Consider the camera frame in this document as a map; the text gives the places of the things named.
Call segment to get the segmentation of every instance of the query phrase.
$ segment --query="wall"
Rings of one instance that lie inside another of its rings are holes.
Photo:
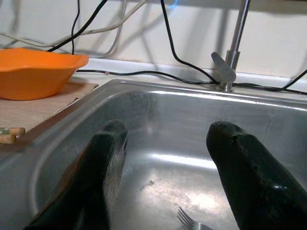
[[[99,0],[81,0],[77,27],[89,18]],[[128,9],[137,3],[131,0]],[[178,55],[202,68],[213,68],[210,54],[223,57],[230,47],[239,0],[178,0],[169,20]],[[91,29],[118,19],[121,2],[109,0]],[[46,43],[68,35],[77,11],[76,0],[0,0],[0,31]],[[77,51],[99,54],[111,46],[116,31],[86,35]],[[10,42],[0,36],[0,45]],[[71,44],[65,46],[70,50]],[[237,70],[295,77],[307,68],[307,2],[253,0],[241,42]],[[127,22],[113,59],[178,65],[173,59],[159,0],[150,0]]]

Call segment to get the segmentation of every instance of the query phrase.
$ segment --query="faucet handle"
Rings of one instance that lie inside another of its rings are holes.
[[[230,66],[221,58],[218,53],[213,52],[211,54],[211,57],[213,59],[213,62],[219,72],[222,75],[222,80],[221,82],[223,83],[232,83],[236,80],[236,72],[230,68]]]

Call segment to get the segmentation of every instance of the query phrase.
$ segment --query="plastic bowl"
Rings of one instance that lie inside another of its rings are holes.
[[[0,51],[0,98],[34,100],[61,91],[87,55],[12,48]]]

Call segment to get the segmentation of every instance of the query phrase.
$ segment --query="blue light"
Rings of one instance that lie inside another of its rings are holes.
[[[168,8],[169,9],[173,9],[177,6],[178,0],[174,0],[174,3],[172,5],[169,5]]]

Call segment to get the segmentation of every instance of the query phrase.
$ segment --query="sink basin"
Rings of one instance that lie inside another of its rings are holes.
[[[181,230],[179,206],[215,230],[238,229],[205,144],[215,121],[257,136],[307,189],[306,102],[113,80],[0,147],[0,229],[22,229],[115,118],[129,136],[112,229]]]

